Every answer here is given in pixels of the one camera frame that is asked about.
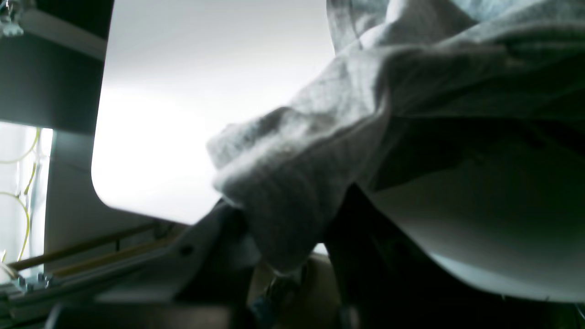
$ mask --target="gray fabric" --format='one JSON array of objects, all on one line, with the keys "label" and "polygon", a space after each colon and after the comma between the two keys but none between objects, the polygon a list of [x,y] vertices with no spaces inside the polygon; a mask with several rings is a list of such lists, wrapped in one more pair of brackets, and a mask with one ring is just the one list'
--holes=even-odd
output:
[{"label": "gray fabric", "polygon": [[490,144],[465,133],[530,140],[533,120],[585,119],[583,0],[330,0],[328,12],[334,61],[287,106],[208,144],[215,188],[281,272],[352,183],[381,189],[465,157],[421,166],[441,149],[429,136],[464,149]]}]

